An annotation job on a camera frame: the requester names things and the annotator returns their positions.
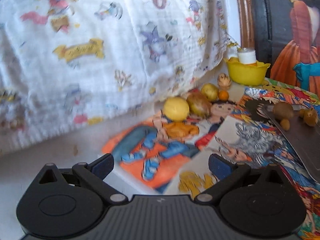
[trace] letter o print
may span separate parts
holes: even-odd
[[[167,5],[167,0],[152,0],[152,2],[158,9],[164,9]]]

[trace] metal screw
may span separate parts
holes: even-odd
[[[110,200],[113,202],[122,202],[126,199],[126,196],[120,193],[113,194],[110,196]]]
[[[197,196],[197,199],[201,202],[209,202],[212,200],[212,196],[207,193],[204,193],[204,194],[199,194]]]

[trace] blue shoe illustration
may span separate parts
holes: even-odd
[[[158,171],[159,159],[157,157],[147,159],[144,161],[142,178],[144,180],[152,180]]]
[[[124,163],[132,163],[138,160],[143,159],[146,156],[146,151],[145,150],[140,150],[135,153],[126,153],[121,155],[121,161]]]

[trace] yellow bowl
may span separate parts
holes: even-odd
[[[246,86],[258,86],[266,76],[270,63],[257,61],[255,65],[245,65],[239,62],[237,57],[231,57],[229,60],[224,59],[228,65],[229,76],[232,81]]]

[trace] small orange ball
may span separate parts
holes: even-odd
[[[229,93],[225,90],[221,90],[218,94],[220,100],[227,101],[229,99]]]

